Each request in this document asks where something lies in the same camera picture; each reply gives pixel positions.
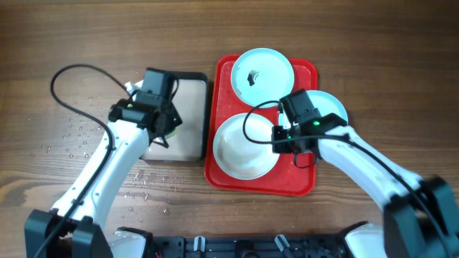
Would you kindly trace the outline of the teal sponge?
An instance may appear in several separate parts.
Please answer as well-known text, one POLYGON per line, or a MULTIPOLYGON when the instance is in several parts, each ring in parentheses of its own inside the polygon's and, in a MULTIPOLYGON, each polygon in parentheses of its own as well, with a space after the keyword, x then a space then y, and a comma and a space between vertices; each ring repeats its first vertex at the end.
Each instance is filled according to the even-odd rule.
POLYGON ((173 130, 172 132, 166 134, 166 135, 164 136, 164 138, 165 138, 165 139, 169 139, 169 138, 175 136, 175 135, 177 134, 177 132, 178 132, 178 130, 173 130))

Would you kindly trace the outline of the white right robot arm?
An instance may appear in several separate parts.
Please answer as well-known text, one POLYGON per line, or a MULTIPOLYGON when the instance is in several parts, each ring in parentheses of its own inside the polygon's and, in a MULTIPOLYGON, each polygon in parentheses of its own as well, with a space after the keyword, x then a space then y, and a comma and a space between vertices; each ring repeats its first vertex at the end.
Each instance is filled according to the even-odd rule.
POLYGON ((424 179, 366 143, 331 113, 285 129, 273 127, 275 152, 313 153, 343 171, 376 203, 382 225, 345 233, 352 257, 457 257, 458 205, 441 177, 424 179))

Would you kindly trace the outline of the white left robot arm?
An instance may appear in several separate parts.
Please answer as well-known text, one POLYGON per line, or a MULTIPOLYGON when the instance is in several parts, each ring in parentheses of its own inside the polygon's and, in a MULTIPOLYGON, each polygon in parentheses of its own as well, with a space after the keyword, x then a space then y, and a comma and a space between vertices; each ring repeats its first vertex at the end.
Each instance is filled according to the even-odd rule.
POLYGON ((103 233, 114 198, 151 142, 181 124, 163 102, 119 100, 105 134, 71 188, 50 211, 34 210, 24 225, 28 257, 154 257, 150 232, 129 227, 103 233))

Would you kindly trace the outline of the white round plate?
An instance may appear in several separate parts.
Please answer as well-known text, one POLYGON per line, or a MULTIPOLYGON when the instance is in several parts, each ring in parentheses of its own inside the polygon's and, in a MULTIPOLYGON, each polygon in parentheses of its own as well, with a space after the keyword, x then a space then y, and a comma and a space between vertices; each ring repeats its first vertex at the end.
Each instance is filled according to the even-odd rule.
POLYGON ((252 143, 269 141, 273 124, 258 114, 240 113, 228 118, 215 133, 212 151, 224 173, 240 180, 253 180, 268 173, 280 157, 271 145, 252 143))

